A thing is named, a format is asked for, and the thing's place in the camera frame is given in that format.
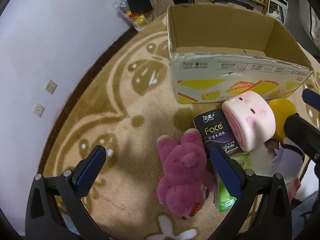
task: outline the white plush toy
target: white plush toy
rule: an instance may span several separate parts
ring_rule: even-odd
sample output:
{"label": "white plush toy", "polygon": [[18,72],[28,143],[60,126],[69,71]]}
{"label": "white plush toy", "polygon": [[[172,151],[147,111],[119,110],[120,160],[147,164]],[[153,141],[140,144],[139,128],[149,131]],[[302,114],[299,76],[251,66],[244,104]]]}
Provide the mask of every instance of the white plush toy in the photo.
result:
{"label": "white plush toy", "polygon": [[249,153],[249,162],[252,170],[260,176],[272,177],[279,172],[285,184],[297,177],[304,161],[304,152],[287,137],[283,144],[279,143],[279,150],[274,148],[276,156],[270,153],[263,144]]}

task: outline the wall switch plate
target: wall switch plate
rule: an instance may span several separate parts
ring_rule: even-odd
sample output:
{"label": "wall switch plate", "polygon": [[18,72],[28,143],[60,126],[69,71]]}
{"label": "wall switch plate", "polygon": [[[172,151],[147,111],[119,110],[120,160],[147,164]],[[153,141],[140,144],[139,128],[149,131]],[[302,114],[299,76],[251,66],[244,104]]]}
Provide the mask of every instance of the wall switch plate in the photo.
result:
{"label": "wall switch plate", "polygon": [[54,83],[51,79],[49,79],[48,83],[44,87],[44,90],[48,91],[50,94],[53,94],[56,88],[57,84]]}
{"label": "wall switch plate", "polygon": [[33,113],[39,117],[42,116],[42,113],[44,111],[44,107],[41,106],[40,104],[36,103],[35,107],[33,108]]}

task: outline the round rug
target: round rug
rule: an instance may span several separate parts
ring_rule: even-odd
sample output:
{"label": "round rug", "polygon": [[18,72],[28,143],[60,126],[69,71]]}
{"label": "round rug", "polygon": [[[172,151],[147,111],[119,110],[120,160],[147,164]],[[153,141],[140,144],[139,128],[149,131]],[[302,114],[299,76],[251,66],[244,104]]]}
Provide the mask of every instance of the round rug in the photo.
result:
{"label": "round rug", "polygon": [[[156,187],[163,174],[156,139],[168,134],[179,141],[193,127],[195,115],[221,105],[177,102],[167,39],[166,16],[161,16],[115,54],[79,98],[45,166],[46,177],[57,176],[73,169],[96,145],[106,148],[106,163],[83,204],[116,239],[207,239],[227,215],[218,212],[213,194],[186,220],[157,200]],[[305,53],[315,73],[303,87],[319,93],[320,65]],[[302,86],[289,99],[301,117],[319,128],[319,112],[303,103],[301,93]],[[248,228],[257,202],[242,230]]]}

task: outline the yellow graphic on box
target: yellow graphic on box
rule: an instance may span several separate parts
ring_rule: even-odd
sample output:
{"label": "yellow graphic on box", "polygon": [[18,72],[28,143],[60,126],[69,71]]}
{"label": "yellow graphic on box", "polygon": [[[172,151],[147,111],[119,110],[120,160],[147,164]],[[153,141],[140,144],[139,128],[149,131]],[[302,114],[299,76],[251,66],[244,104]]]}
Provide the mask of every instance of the yellow graphic on box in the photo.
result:
{"label": "yellow graphic on box", "polygon": [[178,101],[180,104],[194,104],[198,102],[198,100],[192,97],[189,97],[187,95],[184,95],[182,93],[178,93]]}
{"label": "yellow graphic on box", "polygon": [[201,95],[203,100],[214,100],[220,95],[219,91],[213,91],[211,93]]}
{"label": "yellow graphic on box", "polygon": [[249,87],[251,87],[253,83],[247,81],[238,81],[232,87],[227,90],[227,93],[239,95]]}
{"label": "yellow graphic on box", "polygon": [[279,83],[275,82],[275,81],[260,80],[259,82],[255,83],[254,85],[252,85],[251,87],[249,87],[245,91],[250,90],[250,91],[254,91],[254,92],[258,93],[259,95],[263,95],[263,94],[269,92],[270,90],[275,89],[278,85],[279,85]]}
{"label": "yellow graphic on box", "polygon": [[297,87],[301,85],[300,83],[297,83],[297,82],[286,82],[285,83],[285,86],[287,89],[290,89],[290,88],[294,88],[294,87]]}
{"label": "yellow graphic on box", "polygon": [[275,96],[277,96],[279,93],[280,93],[280,89],[278,89],[278,90],[276,90],[276,91],[274,91],[274,92],[270,93],[270,94],[268,95],[268,97],[269,97],[269,98],[271,98],[271,97],[275,97]]}
{"label": "yellow graphic on box", "polygon": [[293,92],[295,92],[295,90],[284,93],[282,98],[288,98]]}
{"label": "yellow graphic on box", "polygon": [[181,82],[178,82],[178,84],[193,89],[205,90],[224,81],[225,79],[182,80]]}

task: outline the pink squishy toy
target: pink squishy toy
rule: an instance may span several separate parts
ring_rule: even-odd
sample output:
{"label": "pink squishy toy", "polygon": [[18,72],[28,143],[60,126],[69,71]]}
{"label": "pink squishy toy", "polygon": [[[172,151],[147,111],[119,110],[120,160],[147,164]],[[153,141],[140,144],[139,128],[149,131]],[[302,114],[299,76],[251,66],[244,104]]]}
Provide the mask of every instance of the pink squishy toy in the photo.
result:
{"label": "pink squishy toy", "polygon": [[157,187],[159,202],[182,217],[192,217],[217,187],[216,177],[206,169],[207,157],[197,129],[187,130],[178,145],[162,135],[156,142],[164,176]]}
{"label": "pink squishy toy", "polygon": [[270,106],[256,92],[247,91],[229,98],[221,109],[245,152],[269,140],[276,131],[275,116]]}

